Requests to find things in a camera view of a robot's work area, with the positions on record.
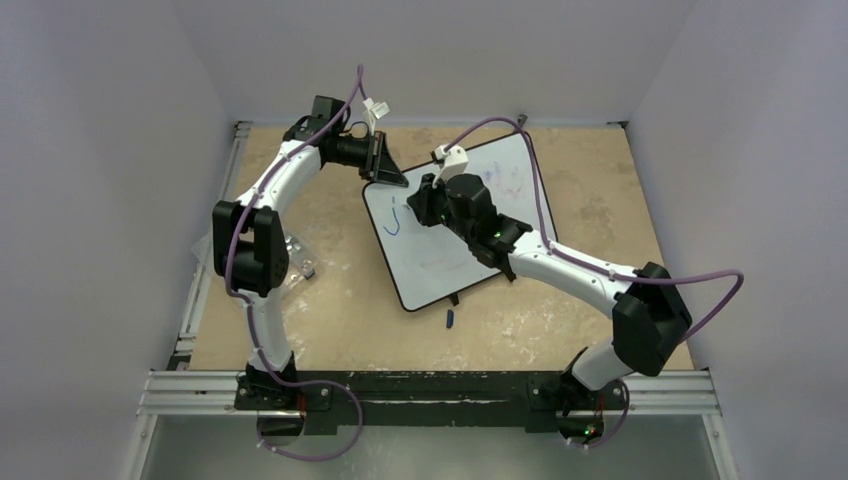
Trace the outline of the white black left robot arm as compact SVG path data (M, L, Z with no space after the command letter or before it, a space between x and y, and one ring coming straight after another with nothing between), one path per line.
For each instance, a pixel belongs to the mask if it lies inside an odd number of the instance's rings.
M328 163L352 167L365 181L406 187L376 123L390 111L367 98L365 134L353 136L350 106L318 96L310 114L284 134L271 165L237 199L220 200L212 213L213 263L227 292L243 303L251 352L237 378L238 410L303 407L312 381L300 381L284 325L282 287L290 253L282 218L303 187Z

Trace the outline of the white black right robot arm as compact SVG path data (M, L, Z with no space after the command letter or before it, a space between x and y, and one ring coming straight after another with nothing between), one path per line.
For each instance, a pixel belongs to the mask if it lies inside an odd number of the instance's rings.
M564 413L595 404L603 388L626 375L659 375L692 325L664 267L605 264L546 242L530 224L498 212L477 175L442 181L427 174L407 204L420 225L449 229L479 263L508 280L540 281L611 320L610 340L584 348L549 389L540 389L539 397L556 402Z

